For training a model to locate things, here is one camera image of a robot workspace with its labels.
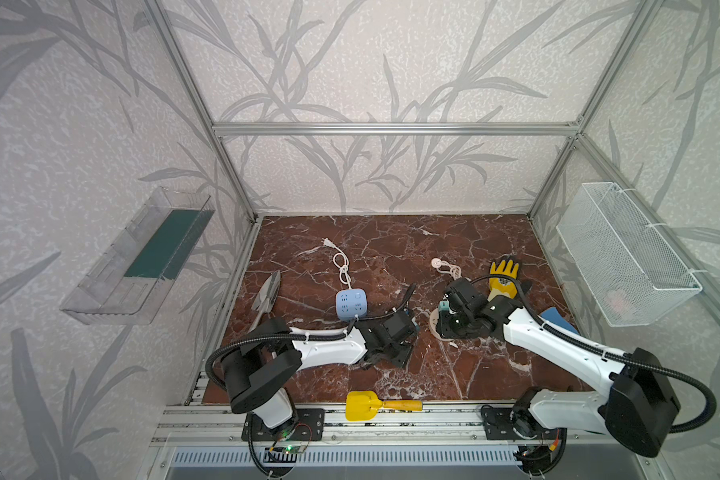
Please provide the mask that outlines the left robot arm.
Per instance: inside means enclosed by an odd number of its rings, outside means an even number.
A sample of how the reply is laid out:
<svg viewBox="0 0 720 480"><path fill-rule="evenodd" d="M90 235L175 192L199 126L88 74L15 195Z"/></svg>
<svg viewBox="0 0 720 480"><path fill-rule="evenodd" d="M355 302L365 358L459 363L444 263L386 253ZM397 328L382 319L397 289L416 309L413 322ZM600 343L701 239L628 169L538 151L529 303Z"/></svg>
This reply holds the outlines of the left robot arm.
<svg viewBox="0 0 720 480"><path fill-rule="evenodd" d="M205 361L211 384L225 391L231 412L258 422L266 438L292 437L300 414L286 384L296 373L330 365L407 365L419 328L407 308L380 319L353 319L333 330L305 330L275 317L218 348Z"/></svg>

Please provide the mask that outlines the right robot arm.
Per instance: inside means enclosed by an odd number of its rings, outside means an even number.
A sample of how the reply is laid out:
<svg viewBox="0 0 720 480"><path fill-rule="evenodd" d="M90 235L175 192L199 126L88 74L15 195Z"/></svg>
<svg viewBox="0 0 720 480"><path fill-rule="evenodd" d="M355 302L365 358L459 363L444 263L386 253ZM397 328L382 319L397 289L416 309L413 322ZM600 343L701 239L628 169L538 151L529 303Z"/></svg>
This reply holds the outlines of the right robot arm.
<svg viewBox="0 0 720 480"><path fill-rule="evenodd" d="M447 340L494 338L524 348L589 386L587 392L528 389L503 417L524 439L582 430L654 458L668 435L696 430L717 411L715 394L701 381L664 367L647 350L607 347L543 319L523 291L489 298L459 278L445 289L436 330Z"/></svg>

